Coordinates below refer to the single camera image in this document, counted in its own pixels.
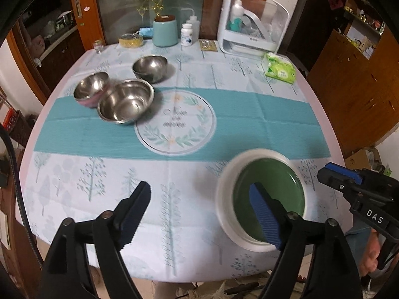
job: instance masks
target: white bottle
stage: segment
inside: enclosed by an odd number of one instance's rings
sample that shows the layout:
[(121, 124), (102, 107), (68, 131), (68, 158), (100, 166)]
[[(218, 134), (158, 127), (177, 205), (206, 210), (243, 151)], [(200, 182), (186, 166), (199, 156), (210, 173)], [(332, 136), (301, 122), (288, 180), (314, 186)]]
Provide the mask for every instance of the white bottle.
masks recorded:
[(242, 19), (241, 17), (244, 15), (244, 7), (241, 0), (236, 0), (231, 7), (230, 11), (230, 30), (240, 32)]
[(191, 46), (193, 44), (193, 25), (184, 23), (180, 31), (180, 42), (182, 46)]
[(200, 21), (197, 20), (197, 16), (192, 15), (186, 23), (191, 23), (193, 25), (193, 43), (195, 43), (200, 36)]

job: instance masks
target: jar lid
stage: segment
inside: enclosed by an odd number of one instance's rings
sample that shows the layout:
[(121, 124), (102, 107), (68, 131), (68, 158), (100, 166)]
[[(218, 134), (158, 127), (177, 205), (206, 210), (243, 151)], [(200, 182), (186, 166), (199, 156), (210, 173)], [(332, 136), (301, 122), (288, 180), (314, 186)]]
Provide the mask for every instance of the jar lid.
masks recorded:
[(132, 34), (123, 34), (119, 37), (119, 39), (123, 40), (134, 40), (134, 39), (141, 39), (142, 37), (139, 34), (132, 33)]
[(167, 21), (173, 21), (174, 19), (176, 19), (174, 15), (163, 15), (163, 16), (155, 17), (154, 21), (155, 22), (167, 22)]

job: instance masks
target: small glass jar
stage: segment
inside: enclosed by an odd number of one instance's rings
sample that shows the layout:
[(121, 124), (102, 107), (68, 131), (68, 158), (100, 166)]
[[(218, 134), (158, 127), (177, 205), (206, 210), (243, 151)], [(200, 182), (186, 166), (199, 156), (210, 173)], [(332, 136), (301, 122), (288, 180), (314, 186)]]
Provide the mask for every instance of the small glass jar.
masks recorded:
[(93, 43), (93, 48), (97, 54), (101, 54), (104, 50), (104, 45), (102, 44), (102, 39), (98, 39)]

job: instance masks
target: white bowl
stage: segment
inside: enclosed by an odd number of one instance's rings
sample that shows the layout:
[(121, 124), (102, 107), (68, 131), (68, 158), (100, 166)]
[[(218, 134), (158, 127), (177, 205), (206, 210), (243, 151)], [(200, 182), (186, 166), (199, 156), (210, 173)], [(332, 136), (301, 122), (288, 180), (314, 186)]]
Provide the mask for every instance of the white bowl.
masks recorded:
[(251, 149), (237, 155), (223, 169), (223, 172), (218, 180), (215, 197), (216, 214), (220, 225), (227, 236), (230, 237), (230, 239), (238, 246), (254, 252), (273, 251), (276, 249), (276, 247), (272, 244), (254, 239), (241, 227), (234, 212), (233, 191), (242, 170), (251, 162), (262, 158), (276, 159), (280, 162), (283, 162), (290, 167), (292, 171), (294, 171), (302, 185), (304, 192), (304, 213), (302, 217), (305, 220), (308, 220), (310, 216), (307, 206), (308, 199), (305, 182), (298, 169), (288, 158), (278, 152), (275, 152), (274, 150), (267, 149)]

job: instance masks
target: round table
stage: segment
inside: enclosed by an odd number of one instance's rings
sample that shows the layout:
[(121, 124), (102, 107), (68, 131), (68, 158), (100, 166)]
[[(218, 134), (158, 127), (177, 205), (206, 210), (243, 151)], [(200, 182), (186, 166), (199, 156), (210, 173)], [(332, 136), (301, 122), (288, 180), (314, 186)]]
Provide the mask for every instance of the round table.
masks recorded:
[[(73, 100), (83, 77), (107, 71), (112, 80), (133, 78), (131, 64), (148, 54), (165, 56), (170, 67), (136, 125), (103, 122), (96, 110)], [(203, 52), (198, 43), (160, 49), (147, 41), (139, 49), (87, 51), (45, 104), (22, 160), (33, 232), (50, 243), (65, 217), (93, 219), (147, 181), (151, 202), (121, 251), (132, 277), (196, 282), (270, 269), (279, 252), (238, 247), (215, 214), (223, 167), (250, 148), (271, 148), (292, 160), (310, 194), (312, 219), (334, 217), (347, 231), (348, 204), (316, 178), (330, 161), (344, 165), (342, 154), (315, 94), (298, 70), (296, 75), (293, 85), (266, 78), (260, 61)], [(88, 256), (98, 266), (93, 245)]]

